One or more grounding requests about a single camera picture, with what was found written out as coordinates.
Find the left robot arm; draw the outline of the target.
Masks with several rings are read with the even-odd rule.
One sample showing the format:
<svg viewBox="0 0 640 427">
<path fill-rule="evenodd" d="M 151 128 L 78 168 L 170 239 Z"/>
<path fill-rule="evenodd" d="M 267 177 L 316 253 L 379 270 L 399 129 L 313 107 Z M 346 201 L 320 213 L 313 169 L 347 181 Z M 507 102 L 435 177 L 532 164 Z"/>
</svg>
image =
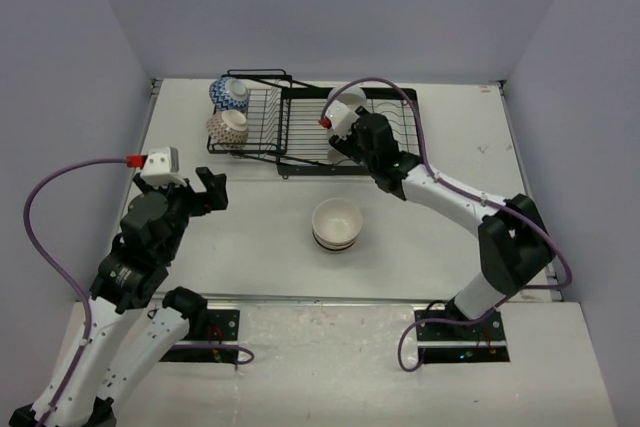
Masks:
<svg viewBox="0 0 640 427">
<path fill-rule="evenodd" d="M 123 342 L 166 279 L 189 221 L 228 206 L 227 177 L 199 167 L 204 191 L 169 169 L 144 167 L 134 178 L 140 193 L 120 221 L 109 254 L 89 291 L 79 294 L 84 319 L 49 385 L 17 408 L 12 426 L 113 426 L 126 399 L 151 368 L 182 339 L 201 337 L 207 302 L 175 288 L 163 299 L 149 330 Z"/>
</svg>

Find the light blue bowl front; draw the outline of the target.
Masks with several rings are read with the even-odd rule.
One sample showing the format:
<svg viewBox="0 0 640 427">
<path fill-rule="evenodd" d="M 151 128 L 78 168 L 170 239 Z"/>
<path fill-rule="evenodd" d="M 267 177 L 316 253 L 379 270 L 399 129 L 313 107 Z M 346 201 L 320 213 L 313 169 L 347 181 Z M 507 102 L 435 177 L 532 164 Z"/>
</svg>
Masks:
<svg viewBox="0 0 640 427">
<path fill-rule="evenodd" d="M 342 138 L 331 133 L 328 133 L 326 138 L 329 144 L 327 159 L 330 164 L 339 165 L 345 162 L 353 163 L 353 159 L 343 152 L 344 149 L 349 150 L 351 148 L 351 143 L 347 138 Z"/>
</svg>

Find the beige bowl front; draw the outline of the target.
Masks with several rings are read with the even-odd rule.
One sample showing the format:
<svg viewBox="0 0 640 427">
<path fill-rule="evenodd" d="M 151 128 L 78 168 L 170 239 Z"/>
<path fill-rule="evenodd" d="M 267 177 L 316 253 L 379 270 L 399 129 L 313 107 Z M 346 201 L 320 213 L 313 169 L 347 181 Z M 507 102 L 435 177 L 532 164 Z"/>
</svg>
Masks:
<svg viewBox="0 0 640 427">
<path fill-rule="evenodd" d="M 354 245 L 357 241 L 357 238 L 351 238 L 348 239 L 346 241 L 340 241 L 340 242 L 333 242 L 333 241 L 329 241 L 327 239 L 322 238 L 317 232 L 313 231 L 312 232 L 313 238 L 316 241 L 316 243 L 320 246 L 328 246 L 328 247 L 333 247 L 333 248 L 339 248 L 339 247 L 344 247 L 344 246 L 348 246 L 348 245 Z"/>
</svg>

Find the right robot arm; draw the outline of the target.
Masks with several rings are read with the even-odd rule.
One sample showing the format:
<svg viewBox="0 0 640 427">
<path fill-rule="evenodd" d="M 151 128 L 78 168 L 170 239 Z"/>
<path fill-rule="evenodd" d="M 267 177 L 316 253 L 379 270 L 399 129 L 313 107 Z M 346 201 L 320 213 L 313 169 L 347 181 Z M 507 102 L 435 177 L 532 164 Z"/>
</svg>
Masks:
<svg viewBox="0 0 640 427">
<path fill-rule="evenodd" d="M 480 273 L 445 307 L 454 338 L 471 338 L 481 329 L 481 317 L 523 290 L 553 260 L 529 197 L 502 199 L 430 170 L 420 156 L 400 149 L 385 116 L 362 107 L 328 114 L 322 125 L 331 147 L 364 167 L 382 191 L 439 213 L 477 239 Z"/>
</svg>

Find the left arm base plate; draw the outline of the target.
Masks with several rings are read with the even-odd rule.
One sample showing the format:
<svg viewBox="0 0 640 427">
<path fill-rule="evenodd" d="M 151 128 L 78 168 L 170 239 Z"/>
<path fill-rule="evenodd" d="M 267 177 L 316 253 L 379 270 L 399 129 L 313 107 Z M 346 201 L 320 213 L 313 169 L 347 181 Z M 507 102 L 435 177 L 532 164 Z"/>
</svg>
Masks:
<svg viewBox="0 0 640 427">
<path fill-rule="evenodd" d="M 236 343 L 239 324 L 238 309 L 208 309 L 204 324 L 179 342 L 180 345 L 189 345 L 189 348 L 171 349 L 161 358 L 161 362 L 233 365 L 238 360 L 238 352 L 232 349 L 205 349 L 204 345 Z"/>
</svg>

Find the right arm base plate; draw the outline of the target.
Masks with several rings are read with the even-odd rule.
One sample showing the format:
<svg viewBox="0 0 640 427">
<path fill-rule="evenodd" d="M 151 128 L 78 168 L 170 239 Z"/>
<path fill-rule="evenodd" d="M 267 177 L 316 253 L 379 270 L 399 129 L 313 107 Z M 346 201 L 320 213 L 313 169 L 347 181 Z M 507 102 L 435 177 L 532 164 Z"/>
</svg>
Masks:
<svg viewBox="0 0 640 427">
<path fill-rule="evenodd" d="M 510 361 L 500 312 L 470 326 L 428 323 L 418 326 L 415 332 L 418 359 L 423 365 Z"/>
</svg>

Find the beige bowl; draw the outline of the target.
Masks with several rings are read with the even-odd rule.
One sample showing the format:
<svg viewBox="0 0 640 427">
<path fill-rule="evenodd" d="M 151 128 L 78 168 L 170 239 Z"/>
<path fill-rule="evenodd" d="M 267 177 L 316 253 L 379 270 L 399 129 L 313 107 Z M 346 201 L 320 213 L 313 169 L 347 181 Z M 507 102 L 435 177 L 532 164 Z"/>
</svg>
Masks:
<svg viewBox="0 0 640 427">
<path fill-rule="evenodd" d="M 320 246 L 328 246 L 328 247 L 333 247 L 333 248 L 339 248 L 339 247 L 344 247 L 344 246 L 348 246 L 348 245 L 354 245 L 357 241 L 357 238 L 351 238 L 348 239 L 346 241 L 340 241 L 340 242 L 333 242 L 333 241 L 329 241 L 327 239 L 322 238 L 317 232 L 313 231 L 312 232 L 313 238 L 316 241 L 316 243 Z"/>
<path fill-rule="evenodd" d="M 321 202 L 311 217 L 312 231 L 333 242 L 358 237 L 363 227 L 360 209 L 342 198 L 331 198 Z"/>
</svg>

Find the black bowl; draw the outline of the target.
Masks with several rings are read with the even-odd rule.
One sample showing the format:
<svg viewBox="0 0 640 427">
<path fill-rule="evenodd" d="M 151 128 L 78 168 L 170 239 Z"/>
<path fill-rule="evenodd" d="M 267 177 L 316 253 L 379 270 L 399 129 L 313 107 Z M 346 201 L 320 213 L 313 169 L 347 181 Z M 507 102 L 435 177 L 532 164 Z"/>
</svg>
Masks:
<svg viewBox="0 0 640 427">
<path fill-rule="evenodd" d="M 329 252 L 329 253 L 341 253 L 341 252 L 345 252 L 348 251 L 349 249 L 351 249 L 353 247 L 353 245 L 348 245 L 348 246 L 344 246 L 344 247 L 339 247 L 339 248 L 333 248 L 333 247 L 328 247 L 328 246 L 323 246 L 320 245 L 320 248 L 325 251 L 325 252 Z"/>
</svg>

